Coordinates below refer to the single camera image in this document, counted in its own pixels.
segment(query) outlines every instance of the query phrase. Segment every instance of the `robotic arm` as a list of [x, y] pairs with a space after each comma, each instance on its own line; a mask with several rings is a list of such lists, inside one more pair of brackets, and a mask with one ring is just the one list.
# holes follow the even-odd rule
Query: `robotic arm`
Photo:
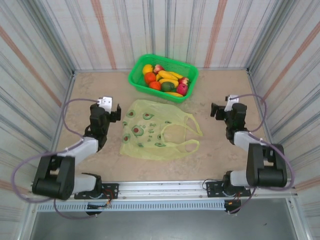
[[[246, 170], [227, 171], [223, 176], [224, 190], [234, 193], [235, 188], [284, 187], [287, 184], [286, 163], [271, 147], [262, 144], [249, 135], [245, 128], [247, 106], [239, 103], [237, 95], [225, 98], [226, 106], [211, 105], [211, 117], [226, 124], [226, 138], [235, 146], [248, 152]], [[282, 153], [284, 148], [274, 144]]]
[[75, 175], [75, 166], [99, 152], [107, 141], [110, 123], [121, 120], [119, 105], [116, 111], [111, 111], [112, 100], [112, 97], [104, 96], [90, 106], [90, 125], [85, 128], [83, 139], [73, 145], [77, 147], [71, 146], [69, 149], [72, 150], [40, 159], [32, 185], [34, 194], [67, 200], [79, 192], [101, 193], [101, 177], [91, 173]]

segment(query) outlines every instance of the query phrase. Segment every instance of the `gray floor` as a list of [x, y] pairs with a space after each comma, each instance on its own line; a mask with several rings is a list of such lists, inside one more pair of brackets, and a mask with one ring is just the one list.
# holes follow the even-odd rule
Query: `gray floor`
[[43, 212], [37, 215], [31, 239], [295, 240], [297, 237], [284, 199], [254, 199], [237, 216], [224, 211], [122, 211], [68, 220], [55, 212]]

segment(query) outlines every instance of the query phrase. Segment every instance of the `striped wall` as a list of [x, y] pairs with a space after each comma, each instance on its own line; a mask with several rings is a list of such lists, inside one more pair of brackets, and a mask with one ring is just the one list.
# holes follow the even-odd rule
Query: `striped wall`
[[130, 69], [152, 53], [247, 66], [280, 0], [35, 0], [77, 70]]
[[[0, 239], [17, 239], [26, 204], [10, 176], [23, 159], [49, 150], [71, 70], [57, 55], [28, 1], [0, 1]], [[28, 193], [37, 162], [16, 183]]]
[[250, 67], [283, 144], [314, 239], [320, 239], [320, 0], [293, 1], [259, 62]]

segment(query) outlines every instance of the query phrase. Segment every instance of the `beige work surface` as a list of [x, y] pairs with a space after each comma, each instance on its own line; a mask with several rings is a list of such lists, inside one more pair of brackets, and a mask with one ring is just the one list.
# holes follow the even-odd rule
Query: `beige work surface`
[[[137, 99], [176, 105], [186, 113], [192, 113], [198, 121], [203, 136], [199, 137], [197, 152], [187, 157], [167, 160], [137, 159], [120, 154], [122, 122], [111, 123], [107, 142], [98, 153], [76, 166], [78, 173], [101, 175], [103, 181], [174, 181], [221, 179], [228, 170], [245, 169], [247, 153], [226, 139], [226, 125], [210, 117], [211, 103], [225, 105], [225, 96], [248, 94], [251, 88], [244, 70], [200, 71], [193, 93], [183, 103], [177, 104], [162, 98], [138, 92], [128, 83], [128, 72], [94, 72], [77, 74], [71, 99], [96, 100], [102, 96], [113, 97], [113, 108], [122, 108], [122, 117]], [[253, 97], [244, 97], [247, 105], [246, 127], [249, 130], [260, 124]], [[81, 134], [89, 125], [91, 102], [73, 102], [68, 108], [66, 123]], [[256, 136], [263, 137], [262, 128]], [[62, 150], [79, 140], [79, 137], [63, 128], [58, 149]]]

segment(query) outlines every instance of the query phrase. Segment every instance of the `plastic fruit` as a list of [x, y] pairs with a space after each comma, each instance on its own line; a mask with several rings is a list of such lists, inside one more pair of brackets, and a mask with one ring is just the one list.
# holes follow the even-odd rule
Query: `plastic fruit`
[[156, 75], [153, 72], [147, 72], [144, 75], [144, 81], [146, 84], [150, 84], [151, 82], [155, 82], [156, 81]]
[[161, 83], [158, 81], [152, 81], [149, 83], [149, 88], [160, 91], [161, 90]]
[[172, 96], [175, 96], [175, 97], [180, 97], [180, 98], [183, 97], [183, 95], [181, 95], [180, 93], [177, 93], [177, 92], [166, 91], [165, 93], [169, 94], [169, 95], [172, 95]]
[[169, 73], [171, 73], [172, 75], [176, 76], [178, 79], [182, 79], [184, 77], [184, 76], [182, 76], [179, 73], [176, 73], [174, 71], [170, 71]]
[[179, 79], [179, 84], [185, 84], [185, 85], [188, 85], [188, 83], [189, 83], [189, 78], [187, 78], [187, 77], [183, 77], [183, 78], [181, 78], [181, 79]]
[[146, 65], [144, 65], [144, 67], [142, 69], [142, 73], [143, 73], [143, 75], [146, 75], [146, 73], [152, 73], [153, 69], [154, 68], [152, 67], [151, 64], [146, 64]]
[[188, 86], [186, 84], [184, 84], [184, 83], [180, 83], [178, 85], [178, 87], [176, 88], [176, 92], [178, 94], [181, 94], [181, 95], [185, 96], [187, 94], [187, 92], [188, 92]]
[[172, 82], [166, 81], [161, 84], [161, 90], [163, 92], [171, 92], [173, 89], [175, 89], [175, 85]]
[[159, 71], [158, 74], [163, 77], [164, 79], [172, 79], [172, 80], [176, 80], [178, 81], [178, 78], [175, 75], [172, 75], [170, 72], [168, 71]]
[[179, 82], [177, 80], [173, 80], [173, 79], [169, 79], [169, 78], [162, 78], [159, 80], [159, 83], [161, 83], [161, 84], [166, 83], [166, 82], [173, 83], [175, 88], [178, 87], [178, 85], [179, 85]]
[[161, 65], [157, 64], [154, 66], [153, 72], [157, 74], [159, 71], [165, 70]]
[[162, 79], [162, 77], [161, 77], [159, 74], [157, 74], [157, 75], [155, 76], [155, 80], [159, 81], [160, 79]]

